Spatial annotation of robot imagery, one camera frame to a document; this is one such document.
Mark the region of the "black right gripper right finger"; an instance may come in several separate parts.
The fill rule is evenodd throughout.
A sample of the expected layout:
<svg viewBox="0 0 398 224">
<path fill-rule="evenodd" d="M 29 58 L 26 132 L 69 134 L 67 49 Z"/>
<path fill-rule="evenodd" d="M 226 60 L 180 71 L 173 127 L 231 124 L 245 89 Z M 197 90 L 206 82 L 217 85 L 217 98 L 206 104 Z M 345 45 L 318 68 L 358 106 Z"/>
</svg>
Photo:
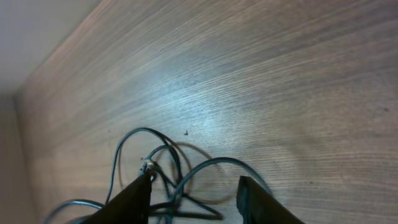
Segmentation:
<svg viewBox="0 0 398 224">
<path fill-rule="evenodd" d="M 248 176 L 239 178 L 236 207 L 243 223 L 304 224 Z"/>
</svg>

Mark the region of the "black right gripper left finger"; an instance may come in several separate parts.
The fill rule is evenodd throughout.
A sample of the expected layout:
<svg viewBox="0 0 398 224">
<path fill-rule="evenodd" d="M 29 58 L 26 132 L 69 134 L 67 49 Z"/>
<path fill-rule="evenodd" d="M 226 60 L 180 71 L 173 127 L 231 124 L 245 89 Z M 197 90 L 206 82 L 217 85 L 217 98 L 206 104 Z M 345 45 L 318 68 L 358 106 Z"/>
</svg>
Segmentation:
<svg viewBox="0 0 398 224">
<path fill-rule="evenodd" d="M 103 208 L 83 220 L 74 219 L 69 223 L 82 224 L 147 224 L 150 213 L 152 192 L 151 178 L 154 171 L 140 175 Z"/>
</svg>

